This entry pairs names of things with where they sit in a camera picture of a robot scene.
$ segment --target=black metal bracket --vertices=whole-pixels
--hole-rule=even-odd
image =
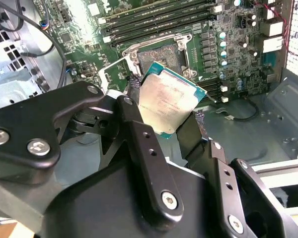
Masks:
[[[60,157],[59,141],[74,113],[97,105],[104,97],[90,83],[79,82],[0,109],[0,179],[21,183],[44,182]],[[39,139],[29,152],[31,141]]]
[[[236,173],[245,217],[254,233],[258,237],[298,238],[298,226],[252,167],[241,159],[233,160],[230,166]]]

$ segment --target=red wire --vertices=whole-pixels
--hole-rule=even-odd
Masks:
[[[283,38],[284,38],[284,44],[285,44],[285,47],[286,47],[286,50],[287,52],[289,52],[290,54],[294,55],[294,56],[298,56],[297,54],[289,51],[289,42],[288,42],[288,33],[289,33],[289,24],[287,23],[286,19],[284,19],[278,12],[276,12],[275,10],[273,10],[271,7],[269,7],[268,5],[264,4],[264,3],[258,3],[258,2],[255,2],[255,5],[262,5],[264,6],[267,10],[270,10],[273,12],[273,14],[275,16],[278,16],[280,17],[284,24],[285,24],[285,29],[284,29],[284,33],[283,33]]]

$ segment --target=capacitor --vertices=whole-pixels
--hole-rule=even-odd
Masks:
[[[219,46],[221,46],[221,47],[225,47],[226,46],[226,41],[221,41],[220,43],[219,43]]]
[[[220,79],[225,79],[225,75],[223,74],[223,72],[220,72],[220,73],[219,73],[219,78],[220,78]]]
[[[77,75],[77,71],[75,69],[71,70],[71,75],[76,76]]]
[[[225,37],[226,37],[226,33],[225,33],[225,32],[220,32],[220,33],[218,34],[218,36],[219,36],[222,40],[224,40]]]
[[[256,26],[256,21],[248,20],[247,24],[250,26]]]
[[[245,42],[240,41],[240,42],[238,42],[238,44],[240,46],[242,46],[243,48],[246,48],[247,47],[247,43],[245,43]]]
[[[220,51],[219,55],[222,56],[223,58],[226,58],[227,52],[226,51]]]
[[[227,61],[226,61],[226,60],[221,60],[221,61],[220,61],[220,65],[222,65],[222,66],[226,66],[226,65],[227,65]]]
[[[236,80],[236,84],[237,84],[238,86],[242,86],[242,85],[243,85],[243,80],[241,80],[241,78],[238,78],[238,79]]]
[[[254,57],[256,57],[258,55],[257,52],[254,50],[249,50],[248,52],[251,56],[254,56]]]
[[[240,6],[240,0],[234,0],[234,6]]]
[[[256,15],[254,15],[254,14],[252,14],[252,13],[248,14],[247,17],[248,17],[249,19],[251,19],[251,20],[255,20],[255,19],[256,19]]]

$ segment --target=wire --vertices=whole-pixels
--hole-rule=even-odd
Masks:
[[[48,11],[48,8],[47,8],[47,6],[46,6],[44,0],[41,0],[41,3],[42,3],[42,5],[43,5],[43,7],[44,7],[44,11],[45,11],[45,20],[40,21],[39,24],[40,24],[40,26],[42,27],[42,29],[43,29],[44,31],[46,31],[46,30],[49,28],[49,26],[50,26],[49,11]]]
[[[37,57],[40,57],[40,56],[47,55],[53,49],[54,49],[54,44],[52,44],[47,51],[45,51],[45,52],[43,52],[41,54],[34,54],[34,53],[30,53],[30,52],[22,52],[22,53],[20,53],[20,55],[25,56],[25,57],[37,58]]]
[[[19,14],[17,11],[13,10],[12,8],[10,8],[6,4],[2,3],[1,1],[0,1],[0,7],[3,8],[4,10],[16,15],[17,17],[21,18],[22,20],[26,21],[27,23],[31,24],[32,26],[34,26],[36,29],[38,29],[40,32],[42,32],[52,42],[52,44],[54,45],[53,47],[55,47],[57,49],[57,51],[59,52],[59,54],[63,60],[60,80],[59,80],[58,86],[57,86],[57,88],[61,88],[65,81],[65,78],[66,78],[66,57],[65,57],[64,51],[59,46],[59,44],[53,39],[52,36],[50,36],[46,31],[42,30],[38,24],[36,24],[34,21],[29,19],[28,17],[26,17],[22,14]]]
[[[264,4],[264,3],[259,3],[259,2],[256,2],[255,5],[262,5],[264,6],[267,10],[270,10],[273,12],[273,14],[277,17],[280,17],[284,24],[285,24],[285,29],[284,29],[284,32],[283,32],[283,38],[284,38],[284,45],[286,47],[286,50],[289,54],[293,55],[293,56],[298,56],[298,54],[294,53],[294,52],[291,52],[289,50],[289,41],[288,41],[288,36],[289,36],[289,31],[290,31],[290,25],[287,23],[287,20],[285,18],[283,18],[278,12],[276,12],[275,10],[273,10],[270,6],[268,6],[267,4]]]
[[[224,114],[225,115],[225,118],[227,120],[234,120],[234,121],[240,121],[240,122],[245,122],[245,121],[249,121],[249,120],[252,120],[254,119],[255,117],[257,117],[259,115],[259,108],[258,106],[250,99],[248,98],[244,98],[254,109],[255,109],[255,113],[253,115],[251,115],[250,117],[247,117],[247,118],[236,118],[234,116],[232,116],[231,114],[229,114],[225,108],[218,108],[217,105],[213,105],[214,107],[216,107],[218,110],[217,110],[217,114]]]
[[[20,15],[22,15],[22,8],[21,8],[20,0],[15,0],[15,4],[16,4],[17,12]],[[16,31],[20,30],[23,27],[23,24],[24,24],[24,20],[21,19],[21,18],[18,18],[18,25],[15,29],[9,29],[9,28],[6,28],[6,27],[4,27],[0,24],[0,30],[4,30],[4,31],[7,31],[7,32],[16,32]]]

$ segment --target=dimm slot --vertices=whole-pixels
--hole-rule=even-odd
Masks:
[[[163,19],[158,19],[158,20],[152,21],[152,22],[142,22],[140,24],[135,24],[135,25],[132,25],[128,29],[121,30],[121,31],[118,31],[118,32],[113,32],[113,34],[115,34],[116,37],[119,37],[121,35],[127,35],[128,33],[134,33],[135,29],[137,29],[138,31],[141,30],[141,29],[144,29],[145,31],[147,31],[147,29],[149,27],[153,27],[153,26],[156,26],[158,24],[169,23],[169,22],[172,23],[172,21],[174,21],[174,20],[181,21],[182,19],[185,19],[185,18],[189,17],[190,15],[199,14],[199,13],[206,13],[206,12],[208,12],[207,8],[199,8],[197,10],[192,9],[192,11],[185,12],[185,13],[181,12],[181,13],[178,13],[178,14],[175,12],[175,13],[171,13],[173,15],[170,15],[168,17],[163,17]]]
[[[115,23],[110,23],[110,25],[106,28],[107,32],[112,31],[113,29],[116,29],[118,27],[123,27],[129,24],[137,23],[139,21],[148,20],[150,18],[155,18],[161,15],[166,15],[167,13],[173,13],[173,11],[181,10],[182,8],[188,8],[196,5],[200,5],[203,2],[206,2],[208,0],[199,0],[199,1],[193,1],[189,3],[181,4],[180,2],[175,2],[170,5],[162,6],[160,9],[150,10],[148,12],[144,12],[142,14],[136,14],[131,15],[131,19],[119,19],[119,21]]]
[[[176,25],[174,25],[174,23],[173,23],[173,24],[168,24],[165,27],[157,26],[157,27],[155,27],[155,29],[148,30],[145,33],[140,33],[140,34],[132,35],[132,36],[129,36],[129,37],[122,36],[119,39],[114,39],[114,41],[111,43],[111,46],[112,47],[117,47],[119,44],[123,44],[123,43],[128,42],[128,41],[133,41],[135,39],[139,39],[139,38],[143,38],[143,37],[147,37],[147,36],[152,36],[152,35],[160,34],[160,33],[167,33],[167,31],[170,31],[170,30],[182,27],[182,26],[194,24],[194,23],[197,23],[197,22],[201,22],[203,20],[208,20],[212,16],[213,16],[212,13],[211,14],[206,14],[205,13],[204,16],[201,16],[199,18],[192,19],[192,20],[187,20],[187,21],[185,20],[185,21],[180,22],[179,24],[176,24]]]

